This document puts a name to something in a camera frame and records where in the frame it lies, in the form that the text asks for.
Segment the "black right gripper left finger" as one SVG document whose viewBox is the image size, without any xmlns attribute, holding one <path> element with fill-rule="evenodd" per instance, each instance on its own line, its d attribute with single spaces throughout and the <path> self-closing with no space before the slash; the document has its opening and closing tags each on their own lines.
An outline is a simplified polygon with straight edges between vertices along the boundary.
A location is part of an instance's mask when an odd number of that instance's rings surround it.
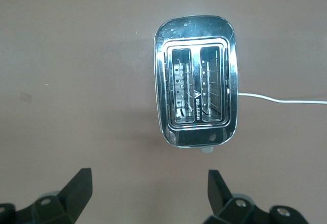
<svg viewBox="0 0 327 224">
<path fill-rule="evenodd" d="M 61 191 L 46 193 L 26 208 L 1 203 L 0 224 L 75 224 L 91 196 L 92 172 L 82 168 Z"/>
</svg>

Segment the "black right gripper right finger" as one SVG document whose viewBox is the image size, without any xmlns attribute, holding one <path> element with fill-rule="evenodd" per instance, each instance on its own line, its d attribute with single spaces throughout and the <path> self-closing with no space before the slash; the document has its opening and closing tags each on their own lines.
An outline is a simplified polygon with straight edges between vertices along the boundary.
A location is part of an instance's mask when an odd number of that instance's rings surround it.
<svg viewBox="0 0 327 224">
<path fill-rule="evenodd" d="M 213 211 L 204 224 L 309 224 L 297 210 L 275 205 L 261 210 L 244 194 L 233 194 L 217 170 L 208 171 L 207 196 Z"/>
</svg>

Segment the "silver and beige toaster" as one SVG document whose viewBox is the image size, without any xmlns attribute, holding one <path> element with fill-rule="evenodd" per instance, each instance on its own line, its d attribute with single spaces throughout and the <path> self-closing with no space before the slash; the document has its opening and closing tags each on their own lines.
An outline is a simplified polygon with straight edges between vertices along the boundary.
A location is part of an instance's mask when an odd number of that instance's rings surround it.
<svg viewBox="0 0 327 224">
<path fill-rule="evenodd" d="M 219 16 L 171 19 L 154 37 L 160 130 L 177 148 L 210 153 L 235 134 L 238 117 L 236 38 Z"/>
</svg>

